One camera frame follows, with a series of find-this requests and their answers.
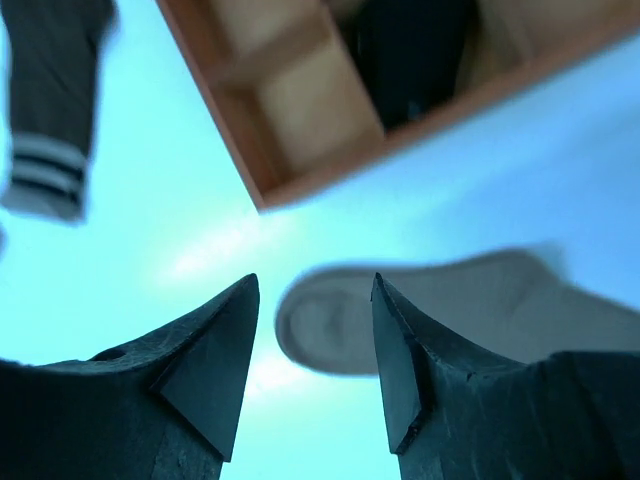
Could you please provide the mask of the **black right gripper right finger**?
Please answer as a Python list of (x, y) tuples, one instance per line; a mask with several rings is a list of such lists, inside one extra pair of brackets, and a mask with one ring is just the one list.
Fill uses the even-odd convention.
[(390, 451), (405, 479), (635, 479), (639, 356), (523, 364), (420, 311), (383, 277), (372, 319)]

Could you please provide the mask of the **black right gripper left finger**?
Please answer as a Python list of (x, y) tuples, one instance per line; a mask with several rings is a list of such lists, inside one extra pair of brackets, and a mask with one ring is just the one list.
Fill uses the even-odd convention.
[(86, 361), (3, 361), (2, 477), (218, 478), (235, 444), (259, 302), (251, 274)]

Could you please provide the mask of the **tan sock with maroon cuff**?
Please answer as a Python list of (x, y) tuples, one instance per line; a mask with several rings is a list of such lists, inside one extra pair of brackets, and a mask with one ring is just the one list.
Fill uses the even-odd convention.
[(424, 267), (353, 266), (311, 273), (282, 298), (277, 342), (317, 372), (376, 374), (371, 292), (381, 274), (413, 305), (468, 340), (532, 362), (562, 350), (636, 351), (639, 313), (572, 285), (550, 245)]

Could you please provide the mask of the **plain black sock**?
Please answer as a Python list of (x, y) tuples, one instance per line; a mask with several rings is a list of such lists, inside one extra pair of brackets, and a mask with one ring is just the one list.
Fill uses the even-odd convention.
[(472, 1), (366, 1), (347, 44), (380, 120), (393, 130), (454, 94)]

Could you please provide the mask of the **orange wooden compartment tray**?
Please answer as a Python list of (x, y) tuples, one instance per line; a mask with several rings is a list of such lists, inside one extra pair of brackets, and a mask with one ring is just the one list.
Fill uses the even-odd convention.
[(635, 1), (162, 1), (265, 211), (636, 34)]

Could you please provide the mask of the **brown sock with pink stripes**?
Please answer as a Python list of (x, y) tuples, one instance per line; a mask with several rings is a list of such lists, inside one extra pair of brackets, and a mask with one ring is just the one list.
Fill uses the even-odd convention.
[(8, 0), (9, 184), (1, 203), (63, 222), (85, 217), (101, 44), (111, 1)]

